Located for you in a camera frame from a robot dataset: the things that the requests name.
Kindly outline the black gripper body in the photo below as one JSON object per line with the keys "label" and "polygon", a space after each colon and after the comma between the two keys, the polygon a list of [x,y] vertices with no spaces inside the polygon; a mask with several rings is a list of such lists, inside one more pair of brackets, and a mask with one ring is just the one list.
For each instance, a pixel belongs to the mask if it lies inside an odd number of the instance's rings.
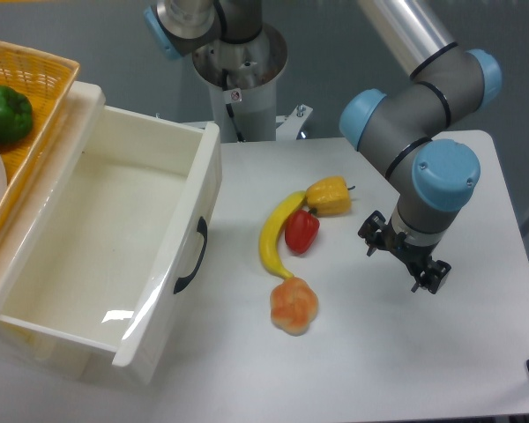
{"label": "black gripper body", "polygon": [[437,245],[437,234],[425,234],[410,227],[399,214],[392,214],[382,229],[384,246],[410,272],[424,272]]}

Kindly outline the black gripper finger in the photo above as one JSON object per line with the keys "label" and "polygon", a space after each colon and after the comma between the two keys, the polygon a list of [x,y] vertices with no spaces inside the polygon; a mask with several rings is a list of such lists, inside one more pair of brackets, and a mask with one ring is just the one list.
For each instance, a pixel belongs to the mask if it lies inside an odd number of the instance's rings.
{"label": "black gripper finger", "polygon": [[451,266],[448,263],[442,260],[435,261],[431,256],[426,257],[421,264],[410,264],[409,272],[414,278],[411,291],[416,293],[419,289],[423,289],[437,294],[450,271]]}
{"label": "black gripper finger", "polygon": [[358,231],[358,236],[365,241],[368,246],[367,256],[372,256],[377,250],[386,250],[384,230],[386,220],[379,211],[373,211],[362,223]]}

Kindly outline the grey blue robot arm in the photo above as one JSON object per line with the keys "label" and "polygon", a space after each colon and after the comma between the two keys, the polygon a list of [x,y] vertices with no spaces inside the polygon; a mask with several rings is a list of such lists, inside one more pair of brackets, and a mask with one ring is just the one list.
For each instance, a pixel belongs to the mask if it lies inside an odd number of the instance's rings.
{"label": "grey blue robot arm", "polygon": [[[439,134],[493,100],[502,72],[487,52],[463,50],[422,1],[360,6],[411,85],[394,97],[364,91],[339,118],[341,134],[399,193],[392,215],[372,213],[359,235],[403,263],[416,288],[436,293],[451,267],[433,251],[481,174],[469,147]],[[276,82],[287,45],[260,2],[159,1],[144,17],[168,58],[191,56],[224,142],[279,140]]]}

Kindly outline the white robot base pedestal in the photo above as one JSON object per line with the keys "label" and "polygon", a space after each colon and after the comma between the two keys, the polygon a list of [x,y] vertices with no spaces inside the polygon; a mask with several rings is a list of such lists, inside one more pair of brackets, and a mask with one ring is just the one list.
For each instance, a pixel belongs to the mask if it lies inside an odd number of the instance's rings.
{"label": "white robot base pedestal", "polygon": [[287,65],[279,31],[264,24],[247,43],[213,41],[195,51],[192,61],[208,87],[223,143],[276,138],[277,80]]}

